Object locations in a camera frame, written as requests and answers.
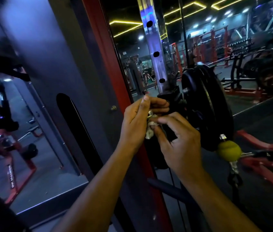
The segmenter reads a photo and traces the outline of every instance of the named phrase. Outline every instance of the person's left hand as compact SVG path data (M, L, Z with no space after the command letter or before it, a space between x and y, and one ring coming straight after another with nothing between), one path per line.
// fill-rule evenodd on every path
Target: person's left hand
M124 113L118 148L133 155L138 151L145 138L149 109L154 114L166 113L169 111L169 103L165 99L145 95L128 106Z

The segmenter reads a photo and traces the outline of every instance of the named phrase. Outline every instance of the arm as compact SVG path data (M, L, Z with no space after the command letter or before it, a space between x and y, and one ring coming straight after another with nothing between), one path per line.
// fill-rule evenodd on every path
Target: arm
M127 107L115 152L54 228L54 232L108 230L127 169L143 143L150 105L154 113L169 110L166 100L148 96Z
M166 163L202 209L213 232L260 232L215 185L202 167L200 133L180 114L155 119L167 124L177 139L169 142L160 127L154 132Z

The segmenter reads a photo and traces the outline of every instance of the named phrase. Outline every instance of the forearm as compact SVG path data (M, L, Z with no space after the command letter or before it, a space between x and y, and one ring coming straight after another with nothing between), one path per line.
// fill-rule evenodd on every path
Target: forearm
M216 186L208 173L200 181L182 178L183 185L199 204L213 232L260 232L258 227L240 211Z
M54 232L107 231L133 155L117 148Z

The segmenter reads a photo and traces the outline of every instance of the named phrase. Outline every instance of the person's right hand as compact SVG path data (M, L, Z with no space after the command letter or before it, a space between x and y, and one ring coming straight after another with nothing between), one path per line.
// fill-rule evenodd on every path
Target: person's right hand
M168 166L180 179L185 178L192 183L201 180L205 170L201 160L200 133L177 112L152 120L168 125L177 136L177 139L169 142L159 126L154 128Z

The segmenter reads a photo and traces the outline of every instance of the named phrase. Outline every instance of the hand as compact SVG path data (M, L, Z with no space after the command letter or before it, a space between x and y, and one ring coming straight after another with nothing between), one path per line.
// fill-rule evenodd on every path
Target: hand
M177 139L169 142L159 126L154 128L168 166L179 179L184 178L189 182L200 180L205 172L201 160L200 133L177 112L152 120L167 124L177 136Z
M145 95L128 106L124 113L119 148L124 148L133 155L139 150L146 134L149 109L154 114L166 113L169 111L169 103L165 99Z

